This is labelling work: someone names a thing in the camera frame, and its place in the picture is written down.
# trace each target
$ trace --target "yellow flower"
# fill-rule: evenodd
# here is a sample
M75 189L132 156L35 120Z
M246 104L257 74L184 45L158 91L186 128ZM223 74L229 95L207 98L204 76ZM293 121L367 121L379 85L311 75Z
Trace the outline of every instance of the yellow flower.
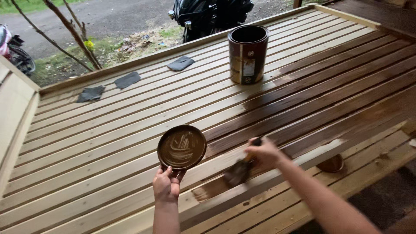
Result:
M94 43L92 43L91 40L88 41L84 41L84 45L89 49L89 50L94 50Z

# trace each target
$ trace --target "person's right hand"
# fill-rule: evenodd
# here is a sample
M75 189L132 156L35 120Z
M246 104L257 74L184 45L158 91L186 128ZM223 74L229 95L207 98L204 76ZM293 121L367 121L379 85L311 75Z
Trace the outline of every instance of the person's right hand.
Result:
M250 146L248 146L244 151L255 155L256 159L260 162L261 167L274 169L277 167L277 164L281 159L287 158L287 156L280 149L278 149L269 138L263 137L261 139L261 146L252 145L255 139L256 137L248 140Z

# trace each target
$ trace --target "sandpaper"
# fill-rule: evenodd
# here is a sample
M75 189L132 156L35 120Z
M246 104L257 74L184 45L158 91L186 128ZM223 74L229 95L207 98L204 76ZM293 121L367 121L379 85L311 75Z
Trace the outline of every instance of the sandpaper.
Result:
M168 67L174 71L182 71L183 69L189 67L195 61L187 56L182 56L177 60L168 64Z
M101 94L104 92L105 86L100 85L94 88L85 88L78 96L77 102L97 101L101 98Z
M130 74L127 74L116 81L114 83L116 84L116 87L119 89L127 88L128 86L139 82L141 79L140 75L137 72L132 72Z

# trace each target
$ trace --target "paved road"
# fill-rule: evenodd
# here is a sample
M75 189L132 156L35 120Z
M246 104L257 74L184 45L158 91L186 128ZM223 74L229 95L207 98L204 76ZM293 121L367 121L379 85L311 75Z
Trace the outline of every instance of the paved road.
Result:
M246 22L268 17L290 9L282 0L253 0L255 7ZM71 5L77 17L89 23L88 35L97 39L128 36L135 32L172 22L167 12L173 0L89 0ZM69 12L60 7L67 18ZM74 42L68 30L50 10L29 13L28 17L49 37L62 47ZM0 15L0 22L7 23L12 33L25 40L24 49L35 59L58 52L40 34L36 33L19 14Z

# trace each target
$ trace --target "motorcycle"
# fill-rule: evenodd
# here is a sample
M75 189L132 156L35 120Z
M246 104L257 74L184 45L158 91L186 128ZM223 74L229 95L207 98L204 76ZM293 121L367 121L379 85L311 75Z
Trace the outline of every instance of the motorcycle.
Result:
M253 6L251 0L175 0L168 15L185 28L186 43L242 25Z
M0 24L0 55L7 58L25 75L30 76L36 69L35 61L20 48L23 40L18 34L12 36L6 24Z

